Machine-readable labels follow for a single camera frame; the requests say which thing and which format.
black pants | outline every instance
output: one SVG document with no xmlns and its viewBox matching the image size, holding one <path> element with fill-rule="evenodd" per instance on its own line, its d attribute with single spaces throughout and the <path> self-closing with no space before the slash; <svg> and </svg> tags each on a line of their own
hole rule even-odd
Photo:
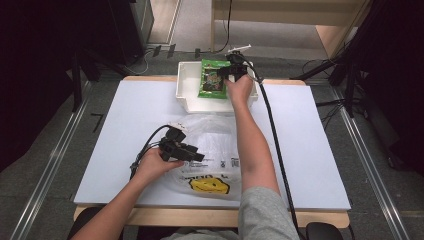
<svg viewBox="0 0 424 240">
<path fill-rule="evenodd" d="M 98 212 L 101 207 L 86 208 L 80 213 L 75 220 L 74 225 L 69 232 L 68 239 L 71 239 L 85 224 L 87 224 Z M 168 237 L 175 233 L 179 227 L 139 227 L 137 239 L 139 240 L 156 240 Z M 123 239 L 123 233 L 119 236 L 119 240 Z"/>
</svg>

person's left hand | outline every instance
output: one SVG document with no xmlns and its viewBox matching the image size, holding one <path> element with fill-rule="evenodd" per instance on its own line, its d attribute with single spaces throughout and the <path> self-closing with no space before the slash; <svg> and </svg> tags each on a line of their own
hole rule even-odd
<svg viewBox="0 0 424 240">
<path fill-rule="evenodd" d="M 160 157 L 159 148 L 151 148 L 141 159 L 133 180 L 148 185 L 162 176 L 165 172 L 183 165 L 184 161 L 180 160 L 172 162 L 163 161 Z"/>
</svg>

gray shirt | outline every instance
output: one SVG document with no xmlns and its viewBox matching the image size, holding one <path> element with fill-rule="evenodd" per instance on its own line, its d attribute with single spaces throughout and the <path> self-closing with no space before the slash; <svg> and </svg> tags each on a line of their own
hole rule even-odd
<svg viewBox="0 0 424 240">
<path fill-rule="evenodd" d="M 240 236 L 224 229 L 181 228 L 164 239 L 299 239 L 280 195 L 264 187 L 252 187 L 243 193 L 238 231 Z"/>
</svg>

plastic bag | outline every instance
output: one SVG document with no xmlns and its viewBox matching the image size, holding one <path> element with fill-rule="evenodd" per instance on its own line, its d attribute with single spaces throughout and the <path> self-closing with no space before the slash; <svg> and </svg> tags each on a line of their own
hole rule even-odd
<svg viewBox="0 0 424 240">
<path fill-rule="evenodd" d="M 241 174 L 235 118 L 193 114 L 180 119 L 178 124 L 187 129 L 183 142 L 196 146 L 205 158 L 202 162 L 185 162 L 165 174 L 172 183 L 168 186 L 201 197 L 238 200 Z"/>
<path fill-rule="evenodd" d="M 227 89 L 224 79 L 217 74 L 221 67 L 230 66 L 229 61 L 213 61 L 202 59 L 202 76 L 198 97 L 201 98 L 227 98 Z"/>
</svg>

white container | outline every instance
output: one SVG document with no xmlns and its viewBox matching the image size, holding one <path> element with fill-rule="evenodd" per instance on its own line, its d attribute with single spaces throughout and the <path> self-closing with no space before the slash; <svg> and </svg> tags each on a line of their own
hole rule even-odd
<svg viewBox="0 0 424 240">
<path fill-rule="evenodd" d="M 251 76 L 254 73 L 248 68 Z M 199 98 L 200 78 L 202 75 L 201 62 L 180 62 L 178 64 L 177 78 L 177 101 L 184 107 L 188 113 L 201 112 L 233 112 L 231 100 Z M 253 85 L 252 92 L 248 100 L 248 106 L 252 106 L 253 102 L 258 100 L 257 83 Z"/>
</svg>

